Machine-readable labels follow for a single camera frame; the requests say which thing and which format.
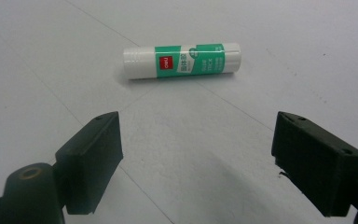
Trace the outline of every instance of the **green label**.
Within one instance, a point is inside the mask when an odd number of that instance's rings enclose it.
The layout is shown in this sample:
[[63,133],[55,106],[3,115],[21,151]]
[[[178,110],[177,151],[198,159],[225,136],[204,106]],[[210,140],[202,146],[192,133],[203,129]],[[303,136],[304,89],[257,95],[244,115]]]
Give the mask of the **green label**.
[[222,73],[222,44],[155,47],[157,77],[179,77]]

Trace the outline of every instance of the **red logo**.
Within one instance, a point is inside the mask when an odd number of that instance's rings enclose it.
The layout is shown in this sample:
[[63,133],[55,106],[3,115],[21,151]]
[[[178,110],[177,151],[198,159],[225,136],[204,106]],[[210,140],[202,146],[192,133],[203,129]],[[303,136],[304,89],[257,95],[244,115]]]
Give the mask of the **red logo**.
[[172,56],[159,57],[159,69],[173,69]]

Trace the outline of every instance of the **white glue stick cap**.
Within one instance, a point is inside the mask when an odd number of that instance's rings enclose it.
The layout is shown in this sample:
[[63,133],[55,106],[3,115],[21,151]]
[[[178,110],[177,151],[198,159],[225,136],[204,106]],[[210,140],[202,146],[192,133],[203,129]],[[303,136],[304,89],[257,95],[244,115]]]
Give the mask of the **white glue stick cap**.
[[225,68],[223,73],[234,73],[240,70],[241,48],[237,43],[223,44],[225,50]]
[[127,78],[157,77],[154,47],[124,49],[124,71]]

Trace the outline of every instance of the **white table surface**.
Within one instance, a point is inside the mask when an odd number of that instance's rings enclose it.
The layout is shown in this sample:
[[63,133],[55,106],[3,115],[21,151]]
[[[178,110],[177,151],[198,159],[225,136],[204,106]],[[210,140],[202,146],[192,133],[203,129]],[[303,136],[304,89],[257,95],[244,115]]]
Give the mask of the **white table surface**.
[[[124,48],[238,42],[236,74],[128,81]],[[0,0],[0,196],[22,166],[119,111],[124,160],[66,223],[324,218],[270,155],[278,111],[358,147],[358,1]]]

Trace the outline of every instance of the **glue stick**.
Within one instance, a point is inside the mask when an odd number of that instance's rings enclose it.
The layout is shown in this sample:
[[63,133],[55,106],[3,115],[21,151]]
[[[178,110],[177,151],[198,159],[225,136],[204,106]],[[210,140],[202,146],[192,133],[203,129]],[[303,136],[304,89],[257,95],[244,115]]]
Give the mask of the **glue stick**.
[[129,79],[233,73],[240,69],[236,43],[124,49]]

